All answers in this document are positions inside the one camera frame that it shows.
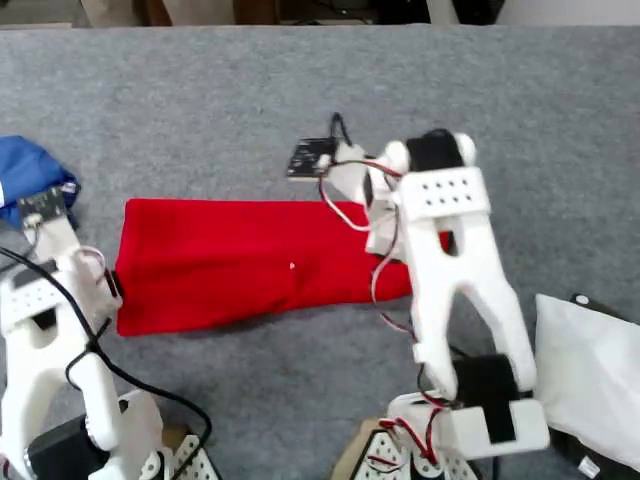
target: black cable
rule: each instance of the black cable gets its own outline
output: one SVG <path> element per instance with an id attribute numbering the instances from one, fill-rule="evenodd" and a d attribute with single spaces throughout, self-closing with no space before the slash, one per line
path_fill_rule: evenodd
<path id="1" fill-rule="evenodd" d="M 140 390 L 144 390 L 153 395 L 157 395 L 159 397 L 163 397 L 168 400 L 179 403 L 180 405 L 188 408 L 189 410 L 194 412 L 196 415 L 198 415 L 200 418 L 202 418 L 202 420 L 205 423 L 204 431 L 202 432 L 202 435 L 200 437 L 200 440 L 196 448 L 189 454 L 185 462 L 173 474 L 172 480 L 177 480 L 182 475 L 182 473 L 184 473 L 184 471 L 190 466 L 190 464 L 198 455 L 198 452 L 200 451 L 200 449 L 203 448 L 204 444 L 207 442 L 207 440 L 211 436 L 213 425 L 211 423 L 211 419 L 209 418 L 209 415 L 207 415 L 207 413 L 204 410 L 202 410 L 199 406 L 197 406 L 195 403 L 191 402 L 190 400 L 187 400 L 186 398 L 181 397 L 180 395 L 169 392 L 162 388 L 144 383 L 142 380 L 137 379 L 136 377 L 130 375 L 129 373 L 127 373 L 126 371 L 124 371 L 123 369 L 115 365 L 111 361 L 109 356 L 104 352 L 104 350 L 102 350 L 102 347 L 98 342 L 99 340 L 98 335 L 93 333 L 93 330 L 91 329 L 91 325 L 87 321 L 87 318 L 84 316 L 84 313 L 82 312 L 82 309 L 78 305 L 78 302 L 76 301 L 76 299 L 73 298 L 73 295 L 71 295 L 71 293 L 69 293 L 69 291 L 66 288 L 64 288 L 64 286 L 60 282 L 58 282 L 58 280 L 56 280 L 53 277 L 53 275 L 51 275 L 49 272 L 43 269 L 40 265 L 33 263 L 28 258 L 6 247 L 0 247 L 0 254 L 4 255 L 7 258 L 10 258 L 14 262 L 24 265 L 25 267 L 29 268 L 33 272 L 40 275 L 42 278 L 47 280 L 51 285 L 53 285 L 60 292 L 60 294 L 69 302 L 73 312 L 76 314 L 76 317 L 80 322 L 80 325 L 82 326 L 83 330 L 85 331 L 85 334 L 89 339 L 89 341 L 87 342 L 87 347 L 85 349 L 85 352 L 90 351 L 91 353 L 95 353 L 96 355 L 98 355 L 100 359 L 104 362 L 106 367 L 114 375 L 120 377 L 125 382 L 130 383 L 131 385 L 139 388 Z M 102 325 L 102 327 L 98 332 L 99 333 L 101 332 L 101 334 L 104 333 L 103 329 L 106 329 L 105 325 Z"/>
<path id="2" fill-rule="evenodd" d="M 36 247 L 38 246 L 38 242 L 39 241 L 40 241 L 40 225 L 36 225 L 36 227 L 35 227 L 35 238 L 33 240 L 33 244 L 30 245 L 29 248 L 27 248 L 20 255 L 22 255 L 23 257 L 29 258 L 31 255 L 33 255 L 33 252 L 35 251 Z M 13 260 L 13 261 L 9 262 L 6 265 L 2 265 L 2 267 L 0 267 L 0 275 L 3 275 L 5 273 L 7 273 L 13 267 L 15 267 L 16 265 L 19 265 L 19 264 L 20 264 L 20 262 L 17 262 L 15 260 Z"/>
<path id="3" fill-rule="evenodd" d="M 337 139 L 337 130 L 340 127 L 340 132 L 342 133 L 342 138 L 350 147 L 353 147 L 353 142 L 351 141 L 351 137 L 349 136 L 349 132 L 347 132 L 347 126 L 344 123 L 344 118 L 338 112 L 335 112 L 331 116 L 331 123 L 329 124 L 329 136 L 333 139 Z"/>
<path id="4" fill-rule="evenodd" d="M 499 480 L 500 479 L 500 470 L 502 464 L 500 463 L 500 457 L 493 457 L 493 461 L 491 462 L 491 479 Z"/>
<path id="5" fill-rule="evenodd" d="M 353 13 L 351 13 L 353 10 L 355 9 L 347 9 L 347 8 L 339 8 L 336 7 L 333 4 L 333 1 L 330 3 L 325 3 L 325 2 L 321 2 L 320 0 L 312 0 L 312 2 L 314 5 L 318 5 L 319 7 L 323 7 L 326 8 L 327 10 L 330 10 L 331 12 L 335 13 L 336 15 L 341 15 L 345 18 L 349 18 L 351 20 L 356 20 L 358 22 L 361 22 L 365 25 L 371 25 L 370 22 L 368 22 L 367 20 L 365 20 L 364 18 L 358 16 L 358 15 L 354 15 Z"/>

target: black object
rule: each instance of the black object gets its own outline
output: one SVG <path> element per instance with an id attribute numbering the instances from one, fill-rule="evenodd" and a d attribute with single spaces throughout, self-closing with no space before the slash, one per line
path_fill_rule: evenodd
<path id="1" fill-rule="evenodd" d="M 640 472 L 618 463 L 610 458 L 600 455 L 598 452 L 585 447 L 580 440 L 558 430 L 549 429 L 551 432 L 551 445 L 560 455 L 579 468 L 582 462 L 590 462 L 600 472 L 593 477 L 597 480 L 640 480 Z"/>
<path id="2" fill-rule="evenodd" d="M 140 390 L 149 392 L 152 395 L 157 395 L 159 397 L 163 397 L 168 400 L 172 400 L 176 403 L 179 403 L 183 407 L 188 408 L 193 413 L 198 415 L 204 421 L 205 428 L 204 428 L 204 431 L 202 432 L 202 435 L 200 436 L 200 441 L 198 442 L 198 446 L 187 456 L 183 464 L 180 467 L 178 467 L 176 472 L 173 474 L 172 480 L 179 479 L 182 473 L 189 467 L 189 465 L 191 465 L 191 462 L 193 462 L 195 457 L 198 455 L 198 452 L 200 451 L 200 449 L 204 446 L 204 444 L 207 442 L 207 440 L 211 436 L 211 432 L 213 430 L 213 424 L 211 422 L 211 418 L 209 417 L 209 415 L 207 415 L 207 413 L 202 408 L 197 406 L 192 401 L 184 397 L 181 397 L 180 395 L 177 395 L 175 393 L 164 390 L 162 388 L 149 385 L 148 383 L 145 383 L 142 380 L 139 380 L 138 378 L 134 377 L 133 375 L 127 373 L 122 368 L 115 365 L 111 361 L 109 356 L 104 352 L 104 350 L 102 350 L 99 344 L 100 335 L 104 333 L 104 328 L 106 328 L 105 326 L 108 325 L 108 322 L 110 321 L 110 319 L 107 319 L 103 327 L 101 327 L 101 330 L 99 330 L 97 333 L 94 333 L 93 330 L 91 329 L 91 325 L 89 324 L 89 321 L 87 320 L 87 317 L 85 317 L 76 299 L 49 272 L 43 269 L 40 265 L 33 263 L 28 258 L 25 258 L 19 253 L 16 253 L 13 250 L 10 250 L 8 248 L 0 246 L 0 255 L 7 257 L 15 262 L 18 262 L 24 265 L 25 267 L 29 268 L 30 270 L 38 273 L 42 278 L 44 278 L 52 286 L 54 286 L 60 292 L 60 294 L 69 302 L 69 304 L 71 305 L 71 308 L 73 309 L 73 312 L 78 317 L 78 322 L 80 323 L 80 325 L 82 326 L 82 329 L 84 330 L 84 332 L 87 334 L 87 337 L 89 338 L 89 342 L 87 343 L 87 349 L 85 350 L 85 352 L 91 351 L 92 353 L 95 353 L 96 355 L 98 355 L 100 359 L 104 362 L 105 366 L 114 375 L 120 377 L 125 382 L 130 383 L 131 385 L 139 388 Z M 67 371 L 65 372 L 65 374 L 67 375 L 67 378 L 68 378 L 68 369 L 69 367 L 67 367 Z"/>
<path id="3" fill-rule="evenodd" d="M 27 448 L 31 470 L 40 480 L 86 480 L 109 460 L 96 448 L 85 416 L 74 418 L 37 437 Z"/>
<path id="4" fill-rule="evenodd" d="M 18 200 L 18 211 L 23 220 L 31 214 L 38 213 L 42 216 L 43 222 L 67 215 L 64 196 L 60 187 L 51 187 L 46 192 L 20 198 Z"/>
<path id="5" fill-rule="evenodd" d="M 465 25 L 496 23 L 504 0 L 453 0 L 458 20 Z"/>
<path id="6" fill-rule="evenodd" d="M 419 138 L 410 138 L 406 145 L 412 172 L 464 167 L 455 137 L 444 128 L 431 130 Z"/>
<path id="7" fill-rule="evenodd" d="M 425 0 L 374 0 L 378 23 L 404 25 L 407 23 L 431 23 Z"/>
<path id="8" fill-rule="evenodd" d="M 326 169 L 318 166 L 320 157 L 328 155 L 333 158 L 337 149 L 338 141 L 335 138 L 303 138 L 289 160 L 287 177 L 292 180 L 317 179 Z"/>
<path id="9" fill-rule="evenodd" d="M 505 355 L 485 355 L 454 360 L 458 377 L 456 400 L 465 407 L 484 411 L 491 443 L 516 439 L 509 402 L 519 393 L 509 359 Z"/>
<path id="10" fill-rule="evenodd" d="M 47 273 L 55 273 L 58 271 L 58 265 L 53 259 L 39 264 L 39 267 Z M 30 268 L 25 268 L 24 270 L 16 273 L 16 275 L 13 277 L 13 288 L 18 289 L 20 287 L 24 287 L 26 285 L 29 285 L 30 283 L 40 280 L 41 278 L 42 277 L 40 275 L 38 275 Z"/>
<path id="11" fill-rule="evenodd" d="M 575 303 L 579 307 L 587 308 L 589 310 L 593 310 L 594 312 L 604 313 L 605 315 L 609 315 L 610 317 L 617 318 L 618 320 L 623 320 L 625 322 L 631 322 L 628 318 L 624 318 L 621 314 L 613 310 L 612 308 L 607 307 L 606 305 L 598 302 L 597 300 L 592 299 L 588 295 L 584 293 L 574 293 L 571 295 L 571 303 Z"/>
<path id="12" fill-rule="evenodd" d="M 570 301 L 579 307 L 603 313 L 624 322 L 630 322 L 630 320 L 624 318 L 612 308 L 582 293 L 574 293 Z M 551 432 L 551 445 L 553 448 L 574 464 L 576 468 L 579 468 L 583 462 L 588 462 L 600 470 L 593 478 L 598 480 L 640 480 L 640 472 L 586 447 L 576 437 L 552 428 L 549 431 Z"/>

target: cable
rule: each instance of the cable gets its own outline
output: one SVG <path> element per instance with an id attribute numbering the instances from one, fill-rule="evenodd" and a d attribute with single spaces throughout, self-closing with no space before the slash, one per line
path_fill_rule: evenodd
<path id="1" fill-rule="evenodd" d="M 415 341 L 416 340 L 416 336 L 415 336 L 415 333 L 413 331 L 413 327 L 410 324 L 409 325 L 401 325 L 398 322 L 396 322 L 395 320 L 393 320 L 388 313 L 383 311 L 378 306 L 378 299 L 376 297 L 376 285 L 378 283 L 378 279 L 380 277 L 380 274 L 382 273 L 384 268 L 391 262 L 391 260 L 393 260 L 393 257 L 391 256 L 391 254 L 393 253 L 393 250 L 394 250 L 396 244 L 398 243 L 399 224 L 400 224 L 400 212 L 398 210 L 398 207 L 395 208 L 395 217 L 396 217 L 396 224 L 395 224 L 395 228 L 394 228 L 394 231 L 393 231 L 393 238 L 391 239 L 391 243 L 389 244 L 389 248 L 385 252 L 385 254 L 383 256 L 383 259 L 380 261 L 380 263 L 378 263 L 376 268 L 373 270 L 373 274 L 371 275 L 371 283 L 370 283 L 371 303 L 373 303 L 373 305 L 378 309 L 378 314 L 380 315 L 382 320 L 384 320 L 384 322 L 389 327 L 391 327 L 392 329 L 394 329 L 394 330 L 396 330 L 398 332 L 403 332 L 403 333 L 407 333 L 407 334 L 411 335 L 411 338 Z"/>
<path id="2" fill-rule="evenodd" d="M 38 242 L 40 241 L 40 225 L 37 224 L 34 227 L 35 230 L 35 238 L 33 240 L 33 244 L 31 244 L 29 246 L 29 248 L 27 248 L 23 253 L 21 253 L 20 255 L 22 255 L 23 257 L 30 257 L 31 255 L 33 255 L 33 252 L 35 251 L 36 247 L 38 246 Z M 6 265 L 3 265 L 2 267 L 0 267 L 0 275 L 3 275 L 5 273 L 7 273 L 9 270 L 11 270 L 12 268 L 14 268 L 16 265 L 19 265 L 20 262 L 13 260 L 11 262 L 9 262 Z"/>
<path id="3" fill-rule="evenodd" d="M 333 139 L 337 139 L 336 131 L 340 127 L 340 131 L 342 133 L 342 138 L 350 147 L 353 147 L 353 142 L 351 141 L 351 137 L 349 136 L 349 132 L 347 132 L 347 126 L 344 123 L 344 118 L 338 112 L 335 112 L 331 116 L 331 123 L 329 123 L 329 137 Z"/>
<path id="4" fill-rule="evenodd" d="M 379 218 L 378 220 L 376 220 L 373 223 L 370 223 L 369 225 L 358 225 L 354 223 L 353 220 L 351 220 L 347 214 L 345 214 L 342 210 L 340 210 L 340 208 L 335 203 L 333 203 L 333 201 L 329 198 L 329 195 L 327 195 L 326 189 L 324 188 L 324 177 L 328 175 L 332 169 L 342 167 L 344 165 L 354 165 L 354 164 L 372 167 L 382 171 L 383 173 L 386 173 L 387 175 L 391 175 L 393 177 L 400 177 L 401 175 L 398 172 L 390 168 L 387 168 L 384 165 L 380 165 L 376 162 L 371 162 L 368 160 L 345 160 L 344 162 L 332 163 L 327 167 L 327 169 L 324 172 L 324 175 L 321 175 L 320 177 L 318 177 L 318 192 L 320 193 L 320 198 L 322 198 L 322 200 L 329 206 L 329 208 L 331 208 L 331 210 L 336 212 L 336 214 L 353 230 L 356 230 L 358 232 L 369 232 L 374 228 L 376 228 L 381 223 L 384 223 L 387 220 L 389 220 L 389 218 L 393 216 L 393 214 L 385 215 L 384 217 Z"/>
<path id="5" fill-rule="evenodd" d="M 4 255 L 7 258 L 10 258 L 14 262 L 17 262 L 19 264 L 24 265 L 25 267 L 29 268 L 33 272 L 37 273 L 42 278 L 47 280 L 53 287 L 55 287 L 60 292 L 60 294 L 71 305 L 71 308 L 72 308 L 73 312 L 76 314 L 76 317 L 78 318 L 78 321 L 80 322 L 80 325 L 82 326 L 83 330 L 85 331 L 85 334 L 87 335 L 87 337 L 89 339 L 88 342 L 87 342 L 86 351 L 90 350 L 91 353 L 95 353 L 96 355 L 98 355 L 100 357 L 100 359 L 105 363 L 106 367 L 114 375 L 120 377 L 122 380 L 130 383 L 131 385 L 133 385 L 134 387 L 139 388 L 140 390 L 144 390 L 144 391 L 149 392 L 149 393 L 151 393 L 153 395 L 157 395 L 159 397 L 163 397 L 163 398 L 166 398 L 168 400 L 171 400 L 171 401 L 174 401 L 176 403 L 179 403 L 180 405 L 188 408 L 189 410 L 194 412 L 196 415 L 198 415 L 200 418 L 202 418 L 203 422 L 205 423 L 204 431 L 203 431 L 203 433 L 202 433 L 202 435 L 200 437 L 200 440 L 199 440 L 198 445 L 196 446 L 196 448 L 189 454 L 189 456 L 186 458 L 185 462 L 173 474 L 172 480 L 177 480 L 182 475 L 182 473 L 190 466 L 190 464 L 193 462 L 193 460 L 198 455 L 200 449 L 203 448 L 203 445 L 206 443 L 206 441 L 211 436 L 211 431 L 213 429 L 213 425 L 212 425 L 211 419 L 209 418 L 207 413 L 204 410 L 202 410 L 199 406 L 197 406 L 195 403 L 191 402 L 190 400 L 187 400 L 186 398 L 181 397 L 180 395 L 177 395 L 175 393 L 169 392 L 169 391 L 164 390 L 162 388 L 155 387 L 153 385 L 149 385 L 147 383 L 144 383 L 142 380 L 137 379 L 136 377 L 130 375 L 129 373 L 127 373 L 126 371 L 124 371 L 123 369 L 121 369 L 120 367 L 115 365 L 111 361 L 109 356 L 102 350 L 102 347 L 100 346 L 100 344 L 98 342 L 98 340 L 99 340 L 98 335 L 96 333 L 94 333 L 93 330 L 91 329 L 91 325 L 87 321 L 87 318 L 85 317 L 84 313 L 82 312 L 82 309 L 78 305 L 78 302 L 76 301 L 76 299 L 73 298 L 73 295 L 71 295 L 71 293 L 69 293 L 69 291 L 66 288 L 64 288 L 64 286 L 60 282 L 58 282 L 58 280 L 56 280 L 53 277 L 53 275 L 51 275 L 49 272 L 44 270 L 40 265 L 38 265 L 36 263 L 33 263 L 28 258 L 26 258 L 26 257 L 20 255 L 19 253 L 16 253 L 16 252 L 14 252 L 14 251 L 12 251 L 12 250 L 10 250 L 8 248 L 0 247 L 0 254 Z M 102 325 L 102 327 L 100 328 L 98 333 L 100 333 L 100 334 L 104 333 L 103 329 L 106 329 L 105 325 Z"/>
<path id="6" fill-rule="evenodd" d="M 343 17 L 346 18 L 350 18 L 352 20 L 357 20 L 358 22 L 362 22 L 365 25 L 371 25 L 370 22 L 368 22 L 367 20 L 365 20 L 362 17 L 359 17 L 358 15 L 354 15 L 351 12 L 351 10 L 353 9 L 346 9 L 346 8 L 337 8 L 333 5 L 333 1 L 330 3 L 324 3 L 321 2 L 319 0 L 313 0 L 311 3 L 313 3 L 314 5 L 318 5 L 319 7 L 324 7 L 328 10 L 331 10 L 333 13 L 335 13 L 336 15 L 342 15 Z"/>
<path id="7" fill-rule="evenodd" d="M 500 479 L 500 470 L 502 464 L 500 463 L 500 457 L 493 457 L 493 461 L 491 462 L 491 479 L 499 480 Z"/>

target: wire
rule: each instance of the wire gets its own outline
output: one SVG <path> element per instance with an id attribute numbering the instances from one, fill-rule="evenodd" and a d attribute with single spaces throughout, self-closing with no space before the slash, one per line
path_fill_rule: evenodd
<path id="1" fill-rule="evenodd" d="M 393 214 L 385 215 L 379 218 L 378 220 L 376 220 L 375 222 L 370 223 L 368 225 L 358 225 L 354 223 L 353 220 L 351 220 L 346 213 L 340 210 L 340 208 L 335 203 L 333 203 L 333 201 L 329 198 L 329 195 L 327 195 L 327 191 L 324 188 L 324 179 L 325 179 L 325 176 L 328 175 L 332 169 L 342 167 L 344 165 L 365 165 L 367 167 L 372 167 L 377 170 L 380 170 L 383 173 L 387 175 L 391 175 L 393 177 L 400 177 L 401 175 L 398 172 L 388 167 L 385 167 L 384 165 L 380 165 L 379 163 L 372 162 L 369 160 L 345 160 L 344 162 L 330 164 L 325 170 L 324 174 L 318 177 L 318 192 L 320 193 L 320 198 L 322 198 L 322 200 L 329 206 L 329 208 L 331 208 L 331 210 L 336 212 L 336 214 L 353 230 L 356 230 L 358 232 L 369 232 L 374 228 L 376 228 L 381 223 L 384 223 L 387 220 L 389 220 L 389 218 L 393 216 Z"/>
<path id="2" fill-rule="evenodd" d="M 432 449 L 430 449 L 427 445 L 424 444 L 422 440 L 420 440 L 420 437 L 418 436 L 418 434 L 415 432 L 415 430 L 413 430 L 413 428 L 411 428 L 411 425 L 409 425 L 404 418 L 402 417 L 396 417 L 395 419 L 381 418 L 380 420 L 378 420 L 378 424 L 385 429 L 400 427 L 403 430 L 405 430 L 409 434 L 413 442 L 416 444 L 416 446 L 418 447 L 418 450 L 420 450 L 420 454 L 424 458 L 426 458 L 429 461 L 429 463 L 431 463 L 432 465 L 437 465 L 437 460 L 435 458 L 435 454 L 433 453 Z"/>
<path id="3" fill-rule="evenodd" d="M 23 257 L 30 257 L 31 255 L 33 255 L 33 252 L 35 251 L 36 247 L 38 246 L 38 242 L 40 241 L 40 225 L 36 225 L 34 227 L 35 229 L 35 238 L 33 240 L 33 244 L 31 244 L 29 246 L 29 248 L 27 248 L 23 253 L 21 253 L 20 255 L 22 255 Z M 13 260 L 11 262 L 9 262 L 6 265 L 3 265 L 2 267 L 0 267 L 0 275 L 3 275 L 5 273 L 7 273 L 9 270 L 11 270 L 12 268 L 14 268 L 16 265 L 19 265 L 20 262 Z"/>
<path id="4" fill-rule="evenodd" d="M 349 136 L 349 132 L 347 132 L 347 126 L 344 123 L 344 117 L 339 114 L 338 112 L 335 112 L 332 116 L 331 116 L 331 123 L 329 124 L 329 136 L 333 139 L 337 139 L 338 137 L 336 136 L 336 132 L 338 130 L 338 127 L 340 127 L 340 131 L 342 133 L 342 138 L 344 139 L 344 141 L 347 143 L 347 145 L 349 145 L 350 147 L 353 147 L 353 142 L 351 141 L 351 137 Z"/>
<path id="5" fill-rule="evenodd" d="M 493 461 L 491 462 L 491 479 L 499 480 L 500 479 L 500 470 L 502 464 L 500 463 L 500 457 L 493 457 Z"/>
<path id="6" fill-rule="evenodd" d="M 365 25 L 371 25 L 371 22 L 368 22 L 367 20 L 365 20 L 362 17 L 359 17 L 358 15 L 354 15 L 350 13 L 351 10 L 354 10 L 354 9 L 338 8 L 335 5 L 333 5 L 333 1 L 330 3 L 324 3 L 319 0 L 313 0 L 311 3 L 313 3 L 314 5 L 318 5 L 320 7 L 324 7 L 328 10 L 331 10 L 336 15 L 342 15 L 343 17 L 350 18 L 352 20 L 357 20 Z"/>
<path id="7" fill-rule="evenodd" d="M 122 380 L 130 383 L 134 387 L 137 387 L 137 388 L 139 388 L 141 390 L 149 392 L 149 393 L 151 393 L 153 395 L 157 395 L 159 397 L 163 397 L 163 398 L 166 398 L 168 400 L 174 401 L 174 402 L 176 402 L 176 403 L 188 408 L 189 410 L 194 412 L 196 415 L 198 415 L 203 420 L 203 422 L 205 424 L 205 428 L 204 428 L 204 431 L 202 432 L 202 435 L 200 437 L 198 445 L 189 454 L 189 456 L 186 458 L 185 462 L 173 474 L 172 480 L 177 480 L 182 475 L 182 473 L 184 473 L 184 471 L 190 466 L 190 464 L 193 462 L 193 460 L 196 458 L 196 456 L 200 452 L 200 449 L 203 447 L 203 445 L 206 443 L 206 441 L 211 436 L 211 431 L 213 430 L 213 426 L 212 426 L 212 423 L 211 423 L 211 419 L 209 418 L 207 413 L 204 410 L 202 410 L 199 406 L 197 406 L 195 403 L 191 402 L 190 400 L 188 400 L 188 399 L 186 399 L 184 397 L 181 397 L 180 395 L 177 395 L 175 393 L 172 393 L 172 392 L 169 392 L 167 390 L 164 390 L 162 388 L 159 388 L 159 387 L 144 383 L 142 380 L 139 380 L 138 378 L 130 375 L 125 370 L 123 370 L 122 368 L 120 368 L 117 365 L 115 365 L 111 361 L 109 356 L 102 350 L 102 347 L 100 346 L 100 344 L 98 342 L 98 340 L 99 340 L 98 334 L 94 333 L 93 330 L 91 329 L 91 325 L 89 324 L 87 318 L 85 317 L 84 313 L 82 312 L 82 309 L 78 305 L 78 302 L 76 301 L 76 299 L 73 298 L 73 295 L 71 295 L 71 293 L 69 293 L 69 291 L 60 282 L 58 282 L 58 280 L 56 280 L 53 277 L 53 275 L 51 275 L 49 272 L 47 272 L 45 269 L 43 269 L 40 265 L 38 265 L 36 263 L 33 263 L 28 258 L 26 258 L 23 255 L 20 255 L 19 253 L 16 253 L 16 252 L 14 252 L 14 251 L 12 251 L 12 250 L 10 250 L 8 248 L 0 247 L 0 254 L 4 255 L 7 258 L 10 258 L 14 262 L 17 262 L 19 264 L 24 265 L 25 267 L 29 268 L 33 272 L 37 273 L 42 278 L 47 280 L 53 287 L 55 287 L 60 292 L 60 294 L 71 305 L 71 308 L 72 308 L 73 312 L 76 314 L 76 317 L 78 318 L 78 321 L 80 322 L 80 325 L 82 326 L 83 330 L 85 331 L 85 334 L 87 335 L 87 338 L 89 339 L 88 342 L 87 342 L 86 350 L 90 351 L 91 353 L 95 353 L 96 355 L 98 355 L 100 357 L 100 359 L 105 363 L 106 367 L 114 375 L 116 375 L 116 376 L 120 377 Z M 105 325 L 102 325 L 102 327 L 100 328 L 98 333 L 100 333 L 100 334 L 104 333 L 103 329 L 106 329 Z"/>

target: white plastic part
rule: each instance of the white plastic part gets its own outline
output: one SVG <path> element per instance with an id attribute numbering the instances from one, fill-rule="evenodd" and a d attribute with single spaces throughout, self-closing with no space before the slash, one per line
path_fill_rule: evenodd
<path id="1" fill-rule="evenodd" d="M 159 478 L 171 480 L 173 475 L 173 452 L 170 448 L 161 447 L 159 451 L 152 452 L 142 466 L 139 480 L 154 480 L 162 471 Z"/>
<path id="2" fill-rule="evenodd" d="M 539 402 L 534 399 L 509 403 L 515 440 L 491 443 L 481 407 L 445 410 L 434 421 L 435 444 L 444 451 L 461 457 L 497 457 L 501 455 L 542 450 L 549 446 L 549 429 Z"/>
<path id="3" fill-rule="evenodd" d="M 448 399 L 458 382 L 447 343 L 453 296 L 465 293 L 511 362 L 520 391 L 533 389 L 536 369 L 518 298 L 507 282 L 489 222 L 482 173 L 463 167 L 408 173 L 398 186 L 400 217 L 414 297 L 416 362 L 424 363 Z M 439 231 L 453 231 L 457 255 L 442 250 Z"/>
<path id="4" fill-rule="evenodd" d="M 106 465 L 89 475 L 89 480 L 132 480 L 139 478 L 150 452 L 161 446 L 162 419 L 153 397 L 139 390 L 124 395 L 128 402 L 122 413 L 118 444 L 111 450 Z"/>
<path id="5" fill-rule="evenodd" d="M 182 445 L 180 445 L 180 448 L 176 451 L 173 464 L 174 471 L 180 468 L 189 454 L 196 448 L 198 442 L 199 439 L 197 435 L 187 435 Z M 207 453 L 202 448 L 198 451 L 198 455 L 180 478 L 184 480 L 220 480 Z"/>
<path id="6" fill-rule="evenodd" d="M 458 151 L 462 157 L 465 166 L 473 167 L 476 164 L 476 144 L 472 138 L 466 133 L 454 133 L 453 138 L 456 139 Z"/>
<path id="7" fill-rule="evenodd" d="M 338 145 L 335 159 L 337 163 L 364 160 L 364 150 L 360 145 L 350 147 L 342 142 Z M 352 163 L 332 168 L 327 178 L 347 199 L 364 205 L 366 202 L 362 183 L 366 174 L 367 167 L 365 165 Z"/>
<path id="8" fill-rule="evenodd" d="M 640 472 L 640 326 L 546 295 L 536 306 L 534 394 L 549 425 Z"/>
<path id="9" fill-rule="evenodd" d="M 77 301 L 95 332 L 106 315 L 121 304 L 112 297 L 105 280 L 96 284 L 101 266 L 98 258 L 72 246 L 55 258 L 52 273 Z M 49 282 L 40 278 L 26 285 L 14 284 L 9 276 L 0 284 L 0 329 L 6 340 L 7 389 L 2 398 L 1 449 L 22 478 L 31 479 L 24 453 L 42 433 L 51 401 L 66 383 L 67 365 L 80 355 L 87 335 L 69 302 Z M 42 330 L 34 317 L 55 312 L 55 325 Z M 111 373 L 95 354 L 82 358 L 70 371 L 81 389 L 87 431 L 96 447 L 111 452 L 97 479 L 137 478 L 149 453 L 159 447 L 162 421 L 148 394 L 132 392 L 125 399 L 128 409 L 120 412 Z"/>
<path id="10" fill-rule="evenodd" d="M 394 399 L 387 410 L 387 417 L 401 417 L 416 433 L 419 432 L 419 435 L 423 435 L 432 410 L 433 406 L 425 404 L 420 393 L 411 393 Z M 354 480 L 411 480 L 410 462 L 413 462 L 415 471 L 423 479 L 441 478 L 444 473 L 444 478 L 448 480 L 477 480 L 475 473 L 462 457 L 453 451 L 438 450 L 438 433 L 435 430 L 433 444 L 439 461 L 438 465 L 432 465 L 429 460 L 422 457 L 420 450 L 404 430 L 396 428 L 395 435 L 396 439 L 400 440 L 398 444 L 396 444 L 396 439 L 386 431 L 379 430 L 372 433 L 361 462 L 356 466 L 352 477 Z M 400 468 L 376 462 L 369 458 L 370 456 L 382 458 Z"/>
<path id="11" fill-rule="evenodd" d="M 25 229 L 25 235 L 30 243 L 35 241 L 35 232 L 33 229 Z M 38 243 L 35 247 L 35 255 L 45 261 L 50 258 L 56 258 L 64 254 L 69 249 L 77 248 L 80 242 L 69 219 L 66 216 L 54 218 L 39 226 Z"/>

